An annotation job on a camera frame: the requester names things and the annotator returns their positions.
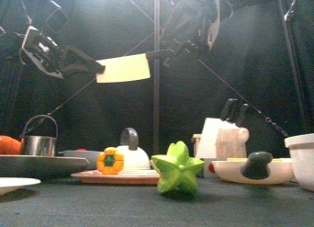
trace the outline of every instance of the plate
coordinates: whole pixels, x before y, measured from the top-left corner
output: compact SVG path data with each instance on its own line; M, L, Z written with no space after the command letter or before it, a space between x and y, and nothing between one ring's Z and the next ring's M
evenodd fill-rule
M12 192L13 190L18 189L24 186L32 186L40 183L38 179L32 178L0 178L0 195Z
M84 171L87 166L85 158L0 155L1 177L58 178Z
M81 180L82 183L107 185L137 185L155 186L159 180L159 173L155 170L127 170L117 175L103 175L97 170L84 171L70 175Z

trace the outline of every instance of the knife handle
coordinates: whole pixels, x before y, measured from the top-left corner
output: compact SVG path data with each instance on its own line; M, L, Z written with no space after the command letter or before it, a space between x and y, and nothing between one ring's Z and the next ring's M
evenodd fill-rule
M236 103L237 99L236 98L228 98L227 102L224 104L224 107L221 109L220 112L220 120L231 120L231 117L233 115L233 111L235 111L235 103Z
M247 109L248 109L248 104L243 104L242 107L240 107L237 119L235 121L235 126L236 127L242 126L242 122L243 122L243 119L244 119L244 116L246 116Z

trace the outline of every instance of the metal pole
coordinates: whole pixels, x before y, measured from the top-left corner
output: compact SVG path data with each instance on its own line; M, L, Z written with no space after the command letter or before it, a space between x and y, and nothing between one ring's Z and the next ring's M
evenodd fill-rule
M302 79L302 70L299 68L299 64L296 61L296 53L295 53L295 44L292 41L292 31L291 25L284 20L284 14L287 13L287 8L284 4L284 0L278 0L279 12L282 17L282 27L284 32L284 38L287 43L287 50L290 55L290 62L291 62L291 73L294 78L294 86L298 98L298 106L299 106L299 114L300 120L303 125L303 130L310 131L310 122L308 122L308 112L306 109L306 93L304 93L304 86L303 86L303 79Z
M155 51L159 51L159 8L160 0L155 0ZM153 154L157 154L159 147L159 60L155 60L155 74L153 74Z

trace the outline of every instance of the black knob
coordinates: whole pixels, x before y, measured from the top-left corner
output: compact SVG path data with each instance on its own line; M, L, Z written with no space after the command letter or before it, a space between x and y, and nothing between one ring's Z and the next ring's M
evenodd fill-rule
M268 163L272 155L268 152L251 153L247 162L240 167L242 175L248 179L264 179L270 176Z

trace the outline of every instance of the bowl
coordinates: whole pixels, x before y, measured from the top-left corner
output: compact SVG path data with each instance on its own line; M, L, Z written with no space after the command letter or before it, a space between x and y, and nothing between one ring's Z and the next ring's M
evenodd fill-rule
M87 170L96 170L96 164L97 164L97 156L101 152L100 151L74 151L74 150L64 150L60 152L64 157L80 157L85 158L88 161L88 166L85 167Z
M276 159L267 165L270 169L270 176L264 179L251 179L242 175L240 168L246 164L247 159L212 161L215 173L225 181L252 184L252 185L276 185L291 181L292 169L291 159Z
M290 149L291 168L299 185L314 191L314 133L284 139Z

